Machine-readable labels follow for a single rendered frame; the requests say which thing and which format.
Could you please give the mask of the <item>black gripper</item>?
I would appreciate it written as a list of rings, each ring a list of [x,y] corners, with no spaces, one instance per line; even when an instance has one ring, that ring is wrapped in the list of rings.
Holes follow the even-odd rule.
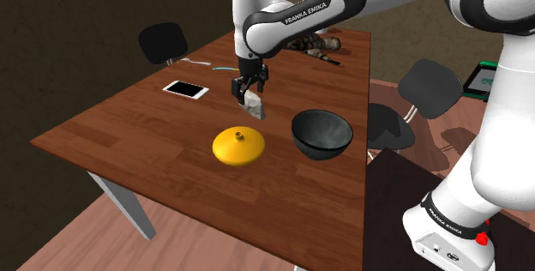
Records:
[[[263,64],[261,58],[247,59],[238,57],[237,59],[240,77],[235,77],[231,80],[231,94],[238,100],[239,104],[243,105],[244,95],[248,90],[248,79],[252,77],[252,84],[256,82],[257,91],[262,93],[264,85],[269,79],[269,73],[268,66]]]

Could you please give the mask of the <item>grey white stone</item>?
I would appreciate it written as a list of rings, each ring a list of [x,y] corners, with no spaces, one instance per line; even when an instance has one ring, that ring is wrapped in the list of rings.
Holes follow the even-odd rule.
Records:
[[[239,103],[239,106],[252,117],[260,120],[264,120],[266,117],[261,97],[250,90],[245,92],[243,104]]]

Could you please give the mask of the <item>white phone with black screen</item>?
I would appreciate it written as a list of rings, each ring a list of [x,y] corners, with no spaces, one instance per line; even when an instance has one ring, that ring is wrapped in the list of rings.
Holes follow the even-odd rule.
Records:
[[[190,99],[199,99],[209,91],[207,87],[198,86],[185,81],[173,81],[162,90]]]

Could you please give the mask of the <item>yellow flat lid with knob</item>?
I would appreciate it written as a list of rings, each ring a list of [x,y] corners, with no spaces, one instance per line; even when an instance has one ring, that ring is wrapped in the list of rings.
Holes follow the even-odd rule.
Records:
[[[255,129],[235,126],[220,132],[213,140],[214,156],[229,166],[246,166],[265,150],[265,140]]]

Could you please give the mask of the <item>brown striped figure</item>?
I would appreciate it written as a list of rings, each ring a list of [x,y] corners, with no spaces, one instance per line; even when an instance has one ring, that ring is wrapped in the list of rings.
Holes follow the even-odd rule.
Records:
[[[337,51],[340,47],[341,42],[338,38],[323,38],[316,33],[301,36],[283,46],[286,50],[301,51],[326,61],[329,60],[329,57],[322,51]]]

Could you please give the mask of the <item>black bowl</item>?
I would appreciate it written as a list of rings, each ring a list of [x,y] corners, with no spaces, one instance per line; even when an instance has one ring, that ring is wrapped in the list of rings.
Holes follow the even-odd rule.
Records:
[[[292,139],[312,160],[330,160],[351,144],[353,130],[341,116],[331,111],[311,109],[292,119]]]

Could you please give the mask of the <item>black chair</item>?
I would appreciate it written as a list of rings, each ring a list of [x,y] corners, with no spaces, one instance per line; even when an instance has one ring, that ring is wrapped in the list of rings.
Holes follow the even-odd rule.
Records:
[[[373,160],[373,150],[400,151],[411,147],[415,133],[410,122],[416,115],[426,119],[440,117],[461,97],[463,83],[448,67],[422,58],[415,62],[400,80],[397,92],[411,104],[402,116],[383,103],[370,102],[368,108],[367,158]]]
[[[152,64],[171,64],[189,49],[182,28],[176,22],[162,22],[144,28],[138,43],[146,59]]]

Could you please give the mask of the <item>brown wooden table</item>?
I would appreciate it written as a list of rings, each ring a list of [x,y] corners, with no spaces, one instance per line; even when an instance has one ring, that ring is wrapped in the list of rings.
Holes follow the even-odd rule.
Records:
[[[91,173],[254,245],[308,271],[362,271],[370,35],[331,29],[341,50],[331,63],[295,51],[268,61],[262,102],[251,117],[231,95],[237,71],[227,34],[34,138],[33,145]],[[173,81],[207,87],[199,99],[162,90]],[[307,158],[292,119],[323,109],[354,132],[341,155]],[[223,130],[257,130],[266,146],[246,166],[213,154]]]

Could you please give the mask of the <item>dark robot stand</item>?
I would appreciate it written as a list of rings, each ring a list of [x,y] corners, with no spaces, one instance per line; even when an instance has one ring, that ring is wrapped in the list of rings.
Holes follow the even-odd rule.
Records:
[[[414,252],[403,213],[441,179],[394,151],[380,152],[365,179],[363,271],[443,271]],[[535,271],[535,232],[499,213],[490,220],[496,271]]]

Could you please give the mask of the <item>green framed tablet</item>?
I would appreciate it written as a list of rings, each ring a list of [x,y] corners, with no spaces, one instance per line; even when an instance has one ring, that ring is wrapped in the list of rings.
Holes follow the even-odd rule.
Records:
[[[481,99],[487,102],[490,96],[490,89],[496,74],[497,62],[481,61],[470,74],[463,86],[464,97]]]

